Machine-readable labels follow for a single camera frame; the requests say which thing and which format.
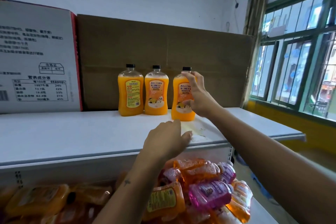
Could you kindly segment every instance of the brown curtain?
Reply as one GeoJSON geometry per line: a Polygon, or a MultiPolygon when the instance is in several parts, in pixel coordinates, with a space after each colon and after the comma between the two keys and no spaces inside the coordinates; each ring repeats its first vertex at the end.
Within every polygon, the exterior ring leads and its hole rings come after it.
{"type": "Polygon", "coordinates": [[[249,0],[247,4],[245,25],[244,25],[244,34],[252,35],[255,38],[255,43],[252,46],[251,62],[250,69],[247,71],[247,85],[245,87],[245,97],[243,105],[246,106],[251,87],[253,83],[253,76],[255,70],[255,61],[258,58],[258,47],[260,44],[260,36],[261,36],[261,26],[263,22],[263,17],[265,14],[267,5],[267,0],[249,0]]]}

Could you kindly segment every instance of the purple bottle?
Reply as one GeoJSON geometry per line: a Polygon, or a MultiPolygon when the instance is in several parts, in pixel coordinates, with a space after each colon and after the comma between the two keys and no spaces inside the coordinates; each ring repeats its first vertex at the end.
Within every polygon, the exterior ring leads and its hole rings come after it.
{"type": "Polygon", "coordinates": [[[225,182],[226,184],[231,184],[233,180],[236,178],[236,172],[233,169],[233,163],[231,161],[220,162],[218,166],[221,171],[221,175],[219,176],[219,180],[225,182]]]}
{"type": "Polygon", "coordinates": [[[231,201],[233,189],[222,181],[191,184],[189,199],[198,211],[218,209],[231,201]]]}

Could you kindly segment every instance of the nutrition facts table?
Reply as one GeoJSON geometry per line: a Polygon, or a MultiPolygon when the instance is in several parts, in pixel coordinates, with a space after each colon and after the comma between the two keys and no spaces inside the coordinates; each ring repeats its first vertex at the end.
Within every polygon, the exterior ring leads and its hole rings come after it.
{"type": "Polygon", "coordinates": [[[12,80],[17,101],[68,101],[64,80],[12,80]]]}

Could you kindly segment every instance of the forearm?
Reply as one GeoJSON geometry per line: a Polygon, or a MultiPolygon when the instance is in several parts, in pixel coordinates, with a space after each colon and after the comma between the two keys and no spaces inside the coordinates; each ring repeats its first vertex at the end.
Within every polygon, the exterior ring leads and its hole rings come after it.
{"type": "Polygon", "coordinates": [[[140,223],[163,165],[164,162],[151,161],[140,152],[124,182],[99,213],[94,224],[140,223]]]}
{"type": "Polygon", "coordinates": [[[300,223],[331,221],[336,184],[304,158],[216,107],[209,120],[241,154],[265,188],[300,223]]]}

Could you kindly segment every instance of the hand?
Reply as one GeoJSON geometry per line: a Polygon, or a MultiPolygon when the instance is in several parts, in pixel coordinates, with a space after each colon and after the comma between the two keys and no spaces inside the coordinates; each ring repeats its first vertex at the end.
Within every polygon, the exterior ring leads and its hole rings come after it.
{"type": "Polygon", "coordinates": [[[194,100],[185,100],[183,103],[189,105],[191,109],[202,117],[208,117],[214,108],[221,107],[216,100],[205,90],[204,77],[197,72],[182,72],[187,77],[191,86],[191,94],[194,100]]]}
{"type": "Polygon", "coordinates": [[[176,157],[188,146],[192,131],[181,136],[181,122],[179,120],[160,123],[152,129],[141,151],[150,161],[159,161],[163,164],[176,157]]]}

